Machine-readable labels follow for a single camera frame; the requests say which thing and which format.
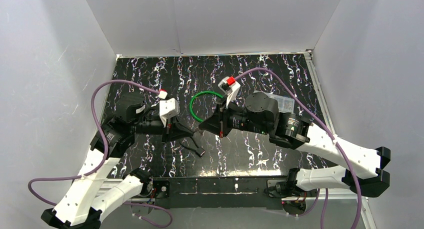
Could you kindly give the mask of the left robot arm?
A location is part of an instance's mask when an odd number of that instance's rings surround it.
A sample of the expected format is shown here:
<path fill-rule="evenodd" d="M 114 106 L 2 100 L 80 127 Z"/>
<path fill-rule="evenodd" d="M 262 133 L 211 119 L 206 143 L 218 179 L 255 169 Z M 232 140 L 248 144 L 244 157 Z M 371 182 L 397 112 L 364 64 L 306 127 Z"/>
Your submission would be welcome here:
<path fill-rule="evenodd" d="M 163 96 L 149 105 L 135 97 L 123 97 L 116 111 L 101 124 L 90 143 L 78 177 L 53 208 L 41 219 L 57 229 L 98 229 L 115 209 L 135 196 L 151 197 L 154 183 L 151 174 L 136 168 L 102 195 L 98 191 L 111 170 L 135 143 L 136 135 L 160 135 L 162 142 L 172 142 L 193 135 L 178 120 L 179 102 Z"/>

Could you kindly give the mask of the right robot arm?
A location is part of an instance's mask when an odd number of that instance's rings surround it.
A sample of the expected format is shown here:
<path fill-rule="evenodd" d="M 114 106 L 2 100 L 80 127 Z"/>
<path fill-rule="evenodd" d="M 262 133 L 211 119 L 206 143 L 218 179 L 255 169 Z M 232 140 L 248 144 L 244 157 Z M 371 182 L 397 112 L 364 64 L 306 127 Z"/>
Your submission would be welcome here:
<path fill-rule="evenodd" d="M 390 186 L 385 166 L 391 151 L 384 146 L 370 149 L 337 139 L 308 119 L 279 111 L 277 100 L 264 92 L 254 92 L 238 106 L 219 100 L 212 116 L 199 124 L 201 130 L 226 137 L 231 130 L 267 135 L 276 146 L 325 158 L 333 167 L 292 168 L 284 181 L 266 189 L 271 197 L 290 197 L 315 189 L 347 189 L 364 197 L 379 197 Z"/>

